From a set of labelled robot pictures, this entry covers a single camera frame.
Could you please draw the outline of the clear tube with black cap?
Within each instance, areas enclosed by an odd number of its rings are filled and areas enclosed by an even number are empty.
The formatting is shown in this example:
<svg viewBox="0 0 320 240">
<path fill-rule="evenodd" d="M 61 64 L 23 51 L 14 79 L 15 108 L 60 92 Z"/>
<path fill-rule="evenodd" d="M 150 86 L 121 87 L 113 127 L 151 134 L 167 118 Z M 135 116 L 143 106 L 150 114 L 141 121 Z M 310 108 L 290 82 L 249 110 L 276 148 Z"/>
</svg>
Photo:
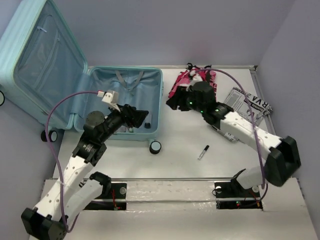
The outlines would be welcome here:
<svg viewBox="0 0 320 240">
<path fill-rule="evenodd" d="M 198 156 L 198 160 L 200 161 L 202 158 L 203 158 L 203 156 L 204 156 L 204 154 L 207 152 L 207 150 L 209 149 L 209 145 L 206 145 L 205 146 L 205 148 L 203 149 L 203 151 L 200 153 L 200 155 Z"/>
</svg>

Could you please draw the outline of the newspaper print garment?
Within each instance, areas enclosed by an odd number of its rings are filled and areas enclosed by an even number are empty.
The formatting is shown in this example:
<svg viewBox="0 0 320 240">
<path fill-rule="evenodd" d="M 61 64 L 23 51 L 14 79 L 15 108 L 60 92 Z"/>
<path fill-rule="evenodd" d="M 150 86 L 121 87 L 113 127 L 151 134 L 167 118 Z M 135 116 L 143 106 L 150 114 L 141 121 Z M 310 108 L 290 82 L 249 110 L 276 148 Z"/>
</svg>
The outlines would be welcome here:
<svg viewBox="0 0 320 240">
<path fill-rule="evenodd" d="M 264 117 L 273 112 L 273 108 L 269 103 L 251 93 L 244 92 L 237 87 L 232 88 L 223 103 L 233 108 L 242 118 L 250 123 L 252 122 L 252 119 L 249 106 L 251 106 L 252 116 L 257 127 Z"/>
</svg>

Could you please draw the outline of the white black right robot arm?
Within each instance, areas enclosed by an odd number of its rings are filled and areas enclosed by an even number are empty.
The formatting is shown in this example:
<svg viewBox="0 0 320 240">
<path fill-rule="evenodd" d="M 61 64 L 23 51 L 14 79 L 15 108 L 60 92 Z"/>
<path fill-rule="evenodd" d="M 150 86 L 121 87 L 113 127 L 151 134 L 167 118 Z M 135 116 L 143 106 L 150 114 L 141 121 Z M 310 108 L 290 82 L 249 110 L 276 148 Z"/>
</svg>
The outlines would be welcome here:
<svg viewBox="0 0 320 240">
<path fill-rule="evenodd" d="M 207 82 L 178 86 L 166 104 L 172 110 L 201 113 L 205 122 L 216 130 L 233 135 L 257 152 L 259 165 L 240 170 L 233 176 L 230 190 L 235 196 L 264 184 L 281 187 L 301 167 L 294 138 L 281 138 L 256 127 L 230 106 L 216 101 L 214 90 Z"/>
</svg>

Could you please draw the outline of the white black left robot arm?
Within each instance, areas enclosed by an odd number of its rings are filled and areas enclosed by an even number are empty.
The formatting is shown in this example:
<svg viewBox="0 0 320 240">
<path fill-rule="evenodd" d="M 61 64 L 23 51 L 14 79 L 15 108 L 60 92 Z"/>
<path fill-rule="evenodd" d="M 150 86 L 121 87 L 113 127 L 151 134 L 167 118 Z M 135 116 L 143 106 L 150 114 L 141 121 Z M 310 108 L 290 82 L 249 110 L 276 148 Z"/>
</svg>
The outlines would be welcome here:
<svg viewBox="0 0 320 240">
<path fill-rule="evenodd" d="M 106 140 L 122 126 L 139 128 L 148 113 L 128 104 L 117 105 L 108 116 L 100 111 L 90 112 L 84 132 L 58 180 L 40 202 L 23 211 L 21 220 L 26 232 L 38 240 L 64 239 L 91 201 L 110 194 L 111 178 L 101 172 L 93 173 L 81 185 L 104 155 Z"/>
</svg>

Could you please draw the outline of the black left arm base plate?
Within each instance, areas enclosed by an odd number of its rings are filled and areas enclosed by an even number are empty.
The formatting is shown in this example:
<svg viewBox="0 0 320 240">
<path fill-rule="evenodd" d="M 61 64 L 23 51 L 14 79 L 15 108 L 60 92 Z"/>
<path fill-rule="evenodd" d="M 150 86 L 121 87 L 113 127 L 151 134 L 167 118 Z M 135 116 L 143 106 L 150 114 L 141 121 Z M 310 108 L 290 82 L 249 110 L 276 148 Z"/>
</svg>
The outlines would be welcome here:
<svg viewBox="0 0 320 240">
<path fill-rule="evenodd" d="M 103 191 L 92 200 L 84 210 L 88 211 L 125 211 L 127 209 L 127 183 L 112 182 L 109 192 Z"/>
</svg>

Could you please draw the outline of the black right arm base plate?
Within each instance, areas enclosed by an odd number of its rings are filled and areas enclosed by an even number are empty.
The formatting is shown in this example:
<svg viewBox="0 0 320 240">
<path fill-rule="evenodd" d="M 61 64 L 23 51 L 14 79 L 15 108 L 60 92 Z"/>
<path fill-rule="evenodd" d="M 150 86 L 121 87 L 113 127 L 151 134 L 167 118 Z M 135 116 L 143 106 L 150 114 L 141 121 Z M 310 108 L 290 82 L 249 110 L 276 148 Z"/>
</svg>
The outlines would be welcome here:
<svg viewBox="0 0 320 240">
<path fill-rule="evenodd" d="M 211 193 L 216 198 L 218 210 L 263 209 L 258 186 L 234 190 L 229 181 L 215 182 Z"/>
</svg>

